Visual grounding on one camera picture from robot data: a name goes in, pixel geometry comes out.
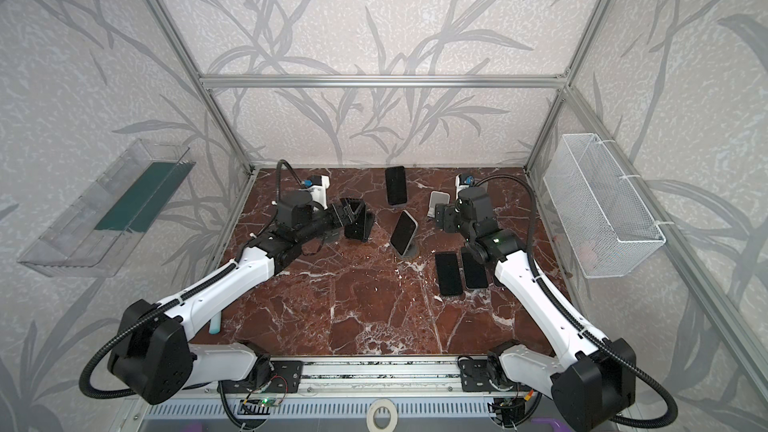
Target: red wire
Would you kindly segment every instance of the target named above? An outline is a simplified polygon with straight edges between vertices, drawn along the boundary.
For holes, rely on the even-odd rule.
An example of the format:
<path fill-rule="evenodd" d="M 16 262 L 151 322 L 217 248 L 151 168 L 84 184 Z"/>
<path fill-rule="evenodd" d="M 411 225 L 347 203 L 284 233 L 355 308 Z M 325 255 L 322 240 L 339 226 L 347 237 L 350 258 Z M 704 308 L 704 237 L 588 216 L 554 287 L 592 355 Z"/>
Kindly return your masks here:
<path fill-rule="evenodd" d="M 282 380 L 283 380 L 283 382 L 284 382 L 284 383 L 285 383 L 285 385 L 286 385 L 286 389 L 283 391 L 283 398 L 281 398 L 281 399 L 280 399 L 280 402 L 278 402 L 278 403 L 276 404 L 276 405 L 280 405 L 280 404 L 282 404 L 282 403 L 283 403 L 283 400 L 285 400 L 285 399 L 286 399 L 286 396 L 288 395 L 288 380 L 285 380 L 285 379 L 284 379 L 284 378 L 282 378 L 281 376 L 279 376 L 279 375 L 276 375 L 276 376 L 274 376 L 272 379 L 270 379 L 270 381 L 272 381 L 272 380 L 275 380 L 275 379 L 282 379 Z"/>

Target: white cable tie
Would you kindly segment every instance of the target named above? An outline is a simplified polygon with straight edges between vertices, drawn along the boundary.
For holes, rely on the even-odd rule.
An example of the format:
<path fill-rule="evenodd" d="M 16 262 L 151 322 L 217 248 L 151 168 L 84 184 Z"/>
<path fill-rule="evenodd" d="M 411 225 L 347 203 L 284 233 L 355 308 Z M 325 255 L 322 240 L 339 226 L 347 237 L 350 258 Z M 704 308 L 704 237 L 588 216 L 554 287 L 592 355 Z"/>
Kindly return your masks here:
<path fill-rule="evenodd" d="M 178 294 L 173 294 L 173 295 L 171 295 L 171 297 L 172 297 L 171 301 L 172 301 L 172 300 L 174 300 L 174 299 L 176 299 L 176 300 L 178 300 L 178 301 L 179 301 L 178 305 L 184 305 L 184 303 L 185 303 L 186 301 L 185 301 L 185 300 L 184 300 L 184 299 L 181 297 L 181 295 L 182 295 L 184 292 L 185 292 L 185 291 L 181 291 L 181 292 L 179 292 Z"/>

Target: leaf pattern wallpaper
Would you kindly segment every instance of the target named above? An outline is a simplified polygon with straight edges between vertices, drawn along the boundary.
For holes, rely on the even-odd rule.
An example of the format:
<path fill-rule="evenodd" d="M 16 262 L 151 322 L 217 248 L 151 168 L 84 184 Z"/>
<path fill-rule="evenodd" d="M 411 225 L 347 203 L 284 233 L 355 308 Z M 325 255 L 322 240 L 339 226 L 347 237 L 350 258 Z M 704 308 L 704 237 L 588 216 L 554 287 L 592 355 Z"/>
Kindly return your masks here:
<path fill-rule="evenodd" d="M 120 400 L 80 394 L 84 362 L 130 303 L 206 271 L 247 177 L 141 0 L 0 0 L 0 50 L 0 430 L 107 430 Z M 137 138 L 196 165 L 118 274 L 17 264 Z"/>
<path fill-rule="evenodd" d="M 361 75 L 562 73 L 595 1 L 164 0 L 205 73 Z M 535 141 L 553 96 L 216 92 L 254 163 L 305 166 L 521 166 L 528 155 L 521 143 Z"/>
<path fill-rule="evenodd" d="M 765 4 L 617 0 L 575 83 L 768 344 Z M 584 279 L 542 182 L 559 135 L 580 132 L 565 107 L 532 171 L 572 297 L 674 394 L 677 430 L 768 430 L 765 405 L 663 249 L 624 278 Z M 639 416 L 663 408 L 638 393 Z"/>
<path fill-rule="evenodd" d="M 577 85 L 768 347 L 766 24 L 765 0 L 619 0 Z"/>

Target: green mat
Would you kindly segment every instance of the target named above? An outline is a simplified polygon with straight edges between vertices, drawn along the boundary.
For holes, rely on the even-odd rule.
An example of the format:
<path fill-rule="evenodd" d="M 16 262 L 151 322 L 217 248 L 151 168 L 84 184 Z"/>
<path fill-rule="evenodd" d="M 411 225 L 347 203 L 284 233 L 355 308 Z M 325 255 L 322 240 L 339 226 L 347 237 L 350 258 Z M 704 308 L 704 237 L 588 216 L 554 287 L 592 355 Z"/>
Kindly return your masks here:
<path fill-rule="evenodd" d="M 102 217 L 96 230 L 146 232 L 193 166 L 194 162 L 152 162 Z"/>

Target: metal vent grille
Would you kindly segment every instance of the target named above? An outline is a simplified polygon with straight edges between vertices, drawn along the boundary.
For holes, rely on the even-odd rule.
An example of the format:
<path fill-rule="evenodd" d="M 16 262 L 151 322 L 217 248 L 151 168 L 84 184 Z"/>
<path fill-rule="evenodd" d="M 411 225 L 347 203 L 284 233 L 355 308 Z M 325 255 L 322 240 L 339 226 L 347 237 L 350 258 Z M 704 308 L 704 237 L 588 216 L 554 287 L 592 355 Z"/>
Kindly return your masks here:
<path fill-rule="evenodd" d="M 401 418 L 476 418 L 488 417 L 490 398 L 393 398 Z M 293 399 L 269 408 L 270 419 L 365 418 L 371 398 Z M 228 400 L 234 408 L 240 399 Z M 146 420 L 225 418 L 218 399 L 171 399 L 149 408 Z"/>

